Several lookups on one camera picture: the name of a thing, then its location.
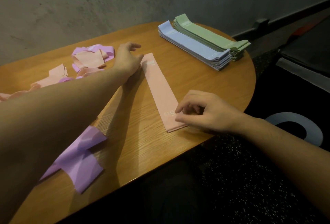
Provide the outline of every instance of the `flat pink band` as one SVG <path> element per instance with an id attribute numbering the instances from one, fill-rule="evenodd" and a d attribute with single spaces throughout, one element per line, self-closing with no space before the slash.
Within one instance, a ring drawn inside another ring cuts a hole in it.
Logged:
<path id="1" fill-rule="evenodd" d="M 166 131 L 170 133 L 185 127 L 186 124 L 175 121 L 176 114 L 174 111 L 178 106 L 178 101 L 153 54 L 144 55 L 141 65 Z"/>

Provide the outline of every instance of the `concrete wall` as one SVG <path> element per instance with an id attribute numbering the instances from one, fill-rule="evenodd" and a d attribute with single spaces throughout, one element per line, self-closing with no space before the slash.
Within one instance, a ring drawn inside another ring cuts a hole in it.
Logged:
<path id="1" fill-rule="evenodd" d="M 0 64 L 186 13 L 233 35 L 323 0 L 0 0 Z"/>

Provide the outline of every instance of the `wooden table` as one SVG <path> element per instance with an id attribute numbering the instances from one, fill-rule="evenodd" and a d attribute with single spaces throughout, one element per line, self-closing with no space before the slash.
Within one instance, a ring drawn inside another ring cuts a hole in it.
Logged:
<path id="1" fill-rule="evenodd" d="M 215 93 L 239 110 L 245 110 L 255 86 L 249 54 L 245 52 L 241 60 L 217 72 L 161 38 L 157 31 L 159 24 L 134 26 L 1 66 L 0 92 L 28 90 L 31 83 L 47 77 L 48 71 L 61 63 L 67 67 L 69 76 L 75 77 L 71 67 L 75 47 L 99 43 L 117 49 L 120 43 L 132 41 L 142 45 L 137 54 L 154 54 L 178 101 L 190 89 L 198 89 Z M 204 27 L 232 39 L 219 30 Z M 107 68 L 113 62 L 107 62 Z M 144 75 L 131 86 L 130 93 L 122 93 L 120 88 L 93 123 L 109 138 L 92 149 L 104 172 L 83 194 L 75 191 L 66 173 L 55 173 L 32 190 L 12 224 L 55 223 L 211 137 L 191 127 L 168 134 Z"/>

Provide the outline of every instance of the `person's left hand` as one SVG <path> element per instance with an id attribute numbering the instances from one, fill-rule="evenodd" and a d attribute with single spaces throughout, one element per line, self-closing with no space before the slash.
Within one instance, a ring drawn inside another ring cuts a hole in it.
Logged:
<path id="1" fill-rule="evenodd" d="M 140 44 L 132 42 L 121 44 L 116 53 L 114 67 L 125 72 L 128 76 L 134 74 L 140 67 L 143 55 L 134 56 L 130 51 L 135 51 L 140 47 Z"/>

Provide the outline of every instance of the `person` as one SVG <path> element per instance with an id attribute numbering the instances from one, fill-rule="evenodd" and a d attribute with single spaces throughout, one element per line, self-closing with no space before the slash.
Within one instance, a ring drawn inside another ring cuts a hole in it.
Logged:
<path id="1" fill-rule="evenodd" d="M 143 55 L 131 51 L 140 47 L 121 44 L 113 68 L 0 103 L 0 223 L 10 221 L 47 168 L 139 69 Z M 198 115 L 190 114 L 192 110 Z M 189 91 L 175 113 L 181 111 L 178 122 L 249 140 L 330 219 L 329 152 L 240 112 L 212 93 Z"/>

